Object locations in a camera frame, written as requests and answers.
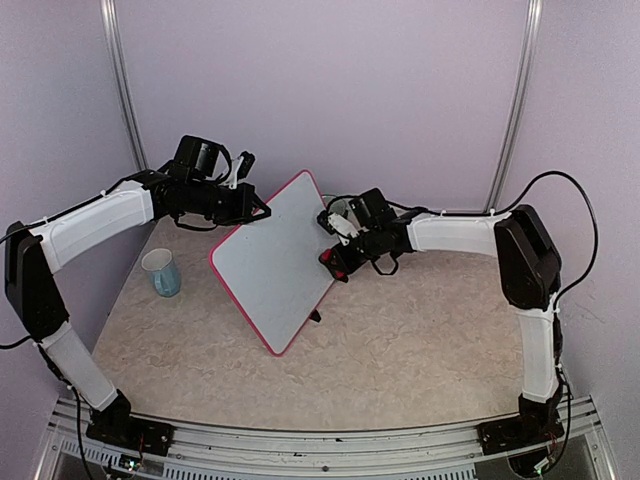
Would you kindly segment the red black whiteboard eraser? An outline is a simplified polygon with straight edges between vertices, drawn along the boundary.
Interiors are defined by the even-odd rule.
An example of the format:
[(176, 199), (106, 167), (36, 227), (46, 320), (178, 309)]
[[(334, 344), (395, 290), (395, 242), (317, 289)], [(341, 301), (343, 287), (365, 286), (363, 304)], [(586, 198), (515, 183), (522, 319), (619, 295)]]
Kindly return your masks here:
[(338, 282), (347, 283), (348, 273), (344, 261), (335, 249), (327, 249), (320, 254), (319, 262), (328, 270), (331, 277)]

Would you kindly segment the pink framed whiteboard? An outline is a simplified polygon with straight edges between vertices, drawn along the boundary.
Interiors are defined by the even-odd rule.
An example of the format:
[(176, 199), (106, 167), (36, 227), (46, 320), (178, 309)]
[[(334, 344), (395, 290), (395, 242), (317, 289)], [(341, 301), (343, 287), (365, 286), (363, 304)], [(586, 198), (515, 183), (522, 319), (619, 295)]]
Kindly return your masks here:
[(212, 248), (210, 265), (269, 353), (280, 357), (333, 284), (318, 257), (335, 239), (316, 222), (325, 204), (308, 170), (267, 206), (270, 217), (233, 228)]

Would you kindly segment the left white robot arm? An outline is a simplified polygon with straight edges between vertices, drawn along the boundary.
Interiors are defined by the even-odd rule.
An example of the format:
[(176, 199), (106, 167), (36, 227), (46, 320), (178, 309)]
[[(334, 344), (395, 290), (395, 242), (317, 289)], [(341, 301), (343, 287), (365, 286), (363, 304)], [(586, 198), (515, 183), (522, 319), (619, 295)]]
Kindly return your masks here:
[(131, 406), (77, 332), (59, 279), (69, 266), (135, 229), (169, 218), (178, 228), (208, 232), (266, 219), (271, 210), (247, 176), (254, 154), (183, 136), (172, 158), (117, 180), (87, 200), (32, 223), (16, 221), (5, 247), (6, 298), (56, 377), (75, 391), (102, 430), (121, 445), (140, 434)]

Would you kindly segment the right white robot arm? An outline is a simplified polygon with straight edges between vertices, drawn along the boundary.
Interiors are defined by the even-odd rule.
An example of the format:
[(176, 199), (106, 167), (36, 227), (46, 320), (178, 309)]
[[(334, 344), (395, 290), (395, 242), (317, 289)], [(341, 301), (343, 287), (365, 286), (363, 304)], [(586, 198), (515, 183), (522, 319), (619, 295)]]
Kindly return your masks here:
[(546, 409), (563, 392), (562, 333), (556, 318), (561, 293), (559, 251), (537, 211), (516, 204), (486, 214), (433, 212), (394, 204), (378, 188), (344, 196), (347, 210), (332, 199), (316, 221), (336, 237), (319, 256), (334, 280), (347, 282), (364, 265), (379, 275), (395, 275), (401, 258), (436, 254), (477, 258), (496, 270), (503, 300), (520, 329), (523, 383), (511, 433), (523, 444), (535, 442), (551, 424)]

